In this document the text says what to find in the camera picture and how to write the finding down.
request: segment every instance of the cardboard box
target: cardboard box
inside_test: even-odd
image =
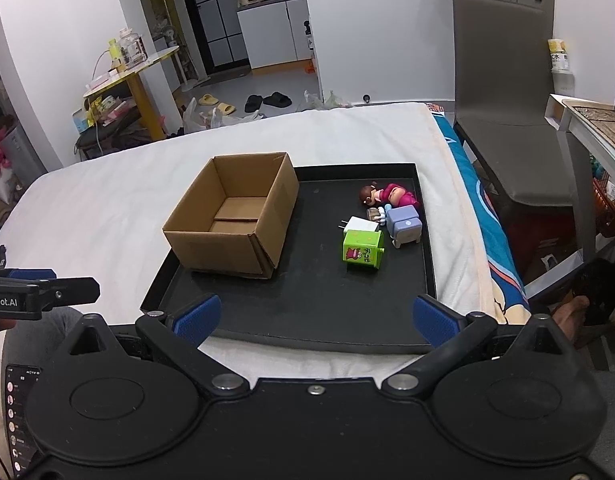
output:
[[[163,232],[187,269],[270,278],[299,192],[287,153],[211,159]]]

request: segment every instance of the white bedsheet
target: white bedsheet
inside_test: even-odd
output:
[[[424,104],[308,111],[226,126],[82,162],[40,178],[0,232],[9,267],[94,276],[109,324],[131,323],[168,254],[161,227],[220,154],[287,151],[294,166],[415,162],[440,301],[490,312],[492,286],[476,216],[443,135]],[[306,352],[210,338],[203,351],[247,377],[390,375],[412,356]]]

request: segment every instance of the smartphone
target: smartphone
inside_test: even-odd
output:
[[[38,449],[25,423],[25,404],[41,369],[33,366],[8,365],[6,367],[5,422],[8,448],[14,478],[19,478],[30,467]]]

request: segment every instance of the gray pants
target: gray pants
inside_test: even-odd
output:
[[[81,313],[71,307],[55,308],[43,314],[40,321],[19,321],[16,327],[6,333],[3,345],[1,377],[5,376],[7,364],[36,366],[43,368],[65,336],[81,318]],[[603,396],[608,403],[607,423],[591,458],[610,474],[615,476],[615,373],[595,374]],[[2,400],[4,417],[7,412],[6,382],[3,385]]]

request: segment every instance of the cabinet door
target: cabinet door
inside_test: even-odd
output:
[[[297,51],[297,59],[309,59],[310,49],[306,38],[306,28],[304,22],[309,20],[308,1],[290,0],[288,4],[288,15],[292,26],[292,36],[294,37],[294,48]]]
[[[297,60],[285,2],[240,10],[238,21],[252,68]]]

